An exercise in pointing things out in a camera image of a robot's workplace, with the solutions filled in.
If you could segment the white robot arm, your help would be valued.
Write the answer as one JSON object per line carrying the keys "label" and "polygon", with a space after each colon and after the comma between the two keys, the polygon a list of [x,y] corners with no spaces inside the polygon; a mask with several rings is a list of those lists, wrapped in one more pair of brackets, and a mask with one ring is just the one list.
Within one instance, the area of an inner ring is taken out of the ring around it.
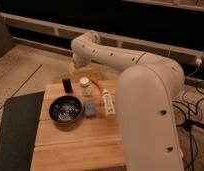
{"label": "white robot arm", "polygon": [[178,62],[153,53],[104,46],[95,31],[71,42],[77,68],[95,61],[121,72],[116,113],[127,171],[184,171],[173,99],[182,91]]}

